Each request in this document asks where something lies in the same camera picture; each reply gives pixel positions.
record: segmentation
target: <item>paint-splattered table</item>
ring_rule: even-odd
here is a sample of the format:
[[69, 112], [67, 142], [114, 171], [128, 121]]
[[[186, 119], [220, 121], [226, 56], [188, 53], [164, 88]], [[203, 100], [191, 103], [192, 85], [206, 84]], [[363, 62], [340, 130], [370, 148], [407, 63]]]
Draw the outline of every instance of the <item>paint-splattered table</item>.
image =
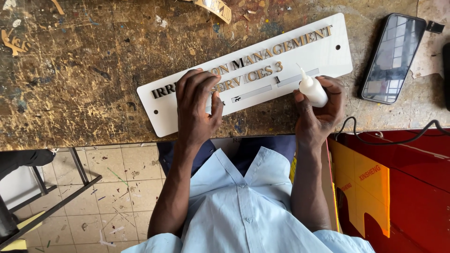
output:
[[[228, 1], [233, 18], [227, 25], [198, 6], [172, 0], [6, 0], [0, 11], [0, 149], [173, 140], [176, 135], [155, 136], [138, 86], [337, 12], [345, 14], [354, 64], [342, 77], [346, 116], [358, 119], [358, 130], [417, 128], [433, 118], [448, 127], [437, 74], [408, 75], [394, 105], [356, 98], [379, 20], [391, 12], [416, 15], [416, 5]], [[243, 17], [247, 9], [256, 11], [250, 21]], [[225, 116], [213, 137], [293, 133], [296, 118], [287, 95]]]

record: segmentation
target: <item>white acrylic sign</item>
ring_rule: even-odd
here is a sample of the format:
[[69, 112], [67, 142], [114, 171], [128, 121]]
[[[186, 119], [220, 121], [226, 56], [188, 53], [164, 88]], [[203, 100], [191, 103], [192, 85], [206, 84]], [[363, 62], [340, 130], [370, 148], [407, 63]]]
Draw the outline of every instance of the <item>white acrylic sign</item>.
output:
[[[353, 69], [344, 15], [335, 14], [263, 42], [193, 67], [203, 68], [222, 79], [214, 90], [224, 103], [222, 115], [274, 99], [298, 89], [307, 75], [339, 77]], [[181, 71], [137, 88], [155, 129], [163, 137], [178, 131], [175, 83]], [[211, 95], [206, 112], [211, 111]]]

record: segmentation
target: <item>light blue shirt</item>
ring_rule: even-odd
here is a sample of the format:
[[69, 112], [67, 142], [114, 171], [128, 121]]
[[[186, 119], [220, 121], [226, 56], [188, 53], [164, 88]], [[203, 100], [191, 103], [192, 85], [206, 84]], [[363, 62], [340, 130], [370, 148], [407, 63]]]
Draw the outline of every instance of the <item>light blue shirt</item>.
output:
[[122, 253], [374, 253], [331, 230], [311, 233], [290, 213], [289, 161], [261, 147], [243, 177], [221, 149], [191, 178], [182, 237], [159, 234]]

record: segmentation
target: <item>number 3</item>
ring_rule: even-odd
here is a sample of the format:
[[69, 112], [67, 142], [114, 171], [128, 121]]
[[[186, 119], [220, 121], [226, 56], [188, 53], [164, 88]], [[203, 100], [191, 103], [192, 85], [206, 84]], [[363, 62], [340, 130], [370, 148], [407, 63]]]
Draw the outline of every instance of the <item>number 3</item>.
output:
[[280, 72], [280, 71], [283, 70], [283, 66], [281, 65], [281, 62], [275, 63], [275, 66], [276, 66], [277, 68], [280, 68], [280, 70], [277, 70], [277, 72]]

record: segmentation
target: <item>forearm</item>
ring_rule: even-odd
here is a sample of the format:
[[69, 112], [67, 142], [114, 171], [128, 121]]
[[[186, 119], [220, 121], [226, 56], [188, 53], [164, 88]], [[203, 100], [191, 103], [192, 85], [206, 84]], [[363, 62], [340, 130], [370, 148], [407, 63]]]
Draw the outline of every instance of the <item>forearm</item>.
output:
[[331, 229], [330, 215], [322, 190], [321, 150], [299, 149], [291, 192], [292, 215], [311, 232]]
[[176, 143], [166, 182], [153, 210], [147, 237], [162, 233], [178, 235], [188, 212], [192, 163], [198, 149]]

